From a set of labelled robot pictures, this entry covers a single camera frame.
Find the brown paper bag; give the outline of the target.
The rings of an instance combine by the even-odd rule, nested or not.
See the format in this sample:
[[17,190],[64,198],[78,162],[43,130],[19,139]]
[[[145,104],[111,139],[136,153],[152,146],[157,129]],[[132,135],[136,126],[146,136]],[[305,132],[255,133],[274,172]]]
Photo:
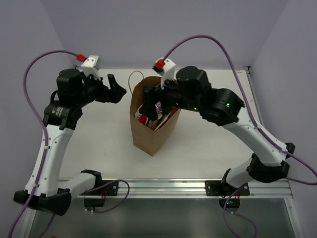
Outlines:
[[133,145],[145,153],[153,156],[173,132],[181,110],[173,110],[172,115],[159,125],[155,130],[143,124],[142,120],[135,117],[136,112],[144,103],[143,89],[145,86],[154,86],[160,82],[158,76],[143,77],[143,79],[130,90],[132,98],[130,103],[130,126]]

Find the brown M&M's packet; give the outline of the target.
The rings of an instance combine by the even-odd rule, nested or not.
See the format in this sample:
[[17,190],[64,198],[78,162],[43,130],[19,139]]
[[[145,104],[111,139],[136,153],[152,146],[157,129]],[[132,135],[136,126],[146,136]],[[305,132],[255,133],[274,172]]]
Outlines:
[[163,109],[162,109],[162,106],[161,106],[161,101],[158,101],[155,104],[155,108],[156,108],[157,119],[161,119],[162,116],[163,116]]

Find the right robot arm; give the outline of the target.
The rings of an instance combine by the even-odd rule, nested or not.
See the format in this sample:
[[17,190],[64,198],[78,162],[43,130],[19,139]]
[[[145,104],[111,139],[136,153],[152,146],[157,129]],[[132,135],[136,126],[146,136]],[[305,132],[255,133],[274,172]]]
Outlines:
[[143,90],[144,103],[139,112],[156,120],[174,108],[198,112],[208,122],[223,127],[252,150],[243,164],[228,169],[220,183],[225,194],[233,194],[253,180],[271,183],[288,176],[286,159],[293,152],[292,143],[283,143],[257,121],[252,121],[244,102],[230,89],[212,88],[207,73],[195,66],[180,69],[176,79],[168,79]]

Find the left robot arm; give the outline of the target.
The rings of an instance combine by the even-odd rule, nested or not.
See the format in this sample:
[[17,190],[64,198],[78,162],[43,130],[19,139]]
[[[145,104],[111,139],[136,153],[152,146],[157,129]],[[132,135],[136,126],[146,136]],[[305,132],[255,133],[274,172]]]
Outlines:
[[108,74],[107,78],[109,86],[103,84],[102,78],[74,68],[59,73],[57,90],[51,94],[40,120],[44,129],[35,167],[25,188],[15,192],[14,202],[62,216],[80,195],[116,195],[121,181],[103,181],[101,173],[93,170],[82,170],[64,183],[58,182],[64,154],[83,107],[92,102],[116,104],[126,94],[114,75]]

